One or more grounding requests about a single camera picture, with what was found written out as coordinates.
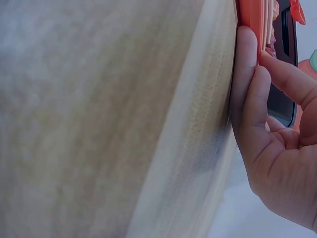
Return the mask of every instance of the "finger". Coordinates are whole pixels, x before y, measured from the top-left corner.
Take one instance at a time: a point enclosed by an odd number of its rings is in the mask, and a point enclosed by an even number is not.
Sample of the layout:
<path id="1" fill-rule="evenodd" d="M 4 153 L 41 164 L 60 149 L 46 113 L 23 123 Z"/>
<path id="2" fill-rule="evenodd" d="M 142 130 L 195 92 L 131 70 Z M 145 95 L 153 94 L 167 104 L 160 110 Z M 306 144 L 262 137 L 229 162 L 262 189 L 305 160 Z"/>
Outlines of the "finger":
<path id="1" fill-rule="evenodd" d="M 235 67 L 231 93 L 231 121 L 234 130 L 239 127 L 248 88 L 257 64 L 257 38 L 254 32 L 245 26 L 239 27 Z"/>
<path id="2" fill-rule="evenodd" d="M 265 129 L 270 85 L 269 72 L 258 66 L 244 104 L 239 130 L 238 145 L 246 164 L 253 162 L 271 141 L 270 133 Z"/>
<path id="3" fill-rule="evenodd" d="M 271 132 L 277 132 L 285 128 L 285 126 L 274 117 L 268 116 L 266 121 Z"/>
<path id="4" fill-rule="evenodd" d="M 260 56 L 260 65 L 270 72 L 273 84 L 303 109 L 317 98 L 317 82 L 295 66 L 265 52 Z"/>

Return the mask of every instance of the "wooden plank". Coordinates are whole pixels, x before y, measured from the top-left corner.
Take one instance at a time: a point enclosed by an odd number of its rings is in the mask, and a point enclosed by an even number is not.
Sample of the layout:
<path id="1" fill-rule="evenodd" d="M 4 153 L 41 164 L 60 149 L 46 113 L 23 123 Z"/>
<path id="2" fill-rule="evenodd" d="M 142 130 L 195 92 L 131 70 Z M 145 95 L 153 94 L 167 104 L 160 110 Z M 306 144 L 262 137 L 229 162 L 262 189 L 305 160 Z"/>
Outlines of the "wooden plank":
<path id="1" fill-rule="evenodd" d="M 235 14 L 232 0 L 2 3 L 0 236 L 203 237 L 235 148 Z"/>

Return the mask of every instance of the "orange plastic object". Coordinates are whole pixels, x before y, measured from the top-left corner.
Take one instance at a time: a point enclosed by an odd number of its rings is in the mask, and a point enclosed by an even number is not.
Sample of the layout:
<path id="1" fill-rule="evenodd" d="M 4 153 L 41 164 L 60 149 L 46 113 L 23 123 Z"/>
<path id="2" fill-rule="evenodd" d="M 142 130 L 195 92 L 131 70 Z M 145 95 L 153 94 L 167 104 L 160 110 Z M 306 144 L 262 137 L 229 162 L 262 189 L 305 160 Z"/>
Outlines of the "orange plastic object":
<path id="1" fill-rule="evenodd" d="M 258 39 L 258 56 L 264 48 L 265 0 L 239 0 L 241 24 L 250 27 Z"/>
<path id="2" fill-rule="evenodd" d="M 306 25 L 306 19 L 304 11 L 302 9 L 299 0 L 290 0 L 291 3 L 291 14 L 295 21 L 298 21 L 302 25 Z"/>

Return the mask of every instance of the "skin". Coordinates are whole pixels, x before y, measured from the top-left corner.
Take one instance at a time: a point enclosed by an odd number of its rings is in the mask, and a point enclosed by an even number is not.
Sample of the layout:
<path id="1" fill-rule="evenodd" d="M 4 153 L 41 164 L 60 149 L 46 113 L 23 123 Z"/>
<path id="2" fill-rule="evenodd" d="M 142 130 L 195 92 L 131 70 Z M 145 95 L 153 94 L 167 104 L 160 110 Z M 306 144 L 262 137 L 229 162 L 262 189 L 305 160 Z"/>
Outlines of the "skin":
<path id="1" fill-rule="evenodd" d="M 317 82 L 263 52 L 240 27 L 231 120 L 252 191 L 272 212 L 317 231 Z M 271 82 L 304 111 L 300 132 L 267 116 Z"/>

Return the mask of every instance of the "light wood surface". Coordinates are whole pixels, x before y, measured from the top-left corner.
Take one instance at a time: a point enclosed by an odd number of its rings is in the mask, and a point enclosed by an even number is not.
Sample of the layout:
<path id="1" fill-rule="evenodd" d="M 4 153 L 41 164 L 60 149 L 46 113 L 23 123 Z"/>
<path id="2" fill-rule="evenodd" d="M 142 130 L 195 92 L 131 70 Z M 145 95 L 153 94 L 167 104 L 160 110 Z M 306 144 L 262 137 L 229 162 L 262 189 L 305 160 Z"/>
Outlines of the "light wood surface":
<path id="1" fill-rule="evenodd" d="M 236 149 L 233 0 L 0 3 L 0 237 L 206 237 Z"/>

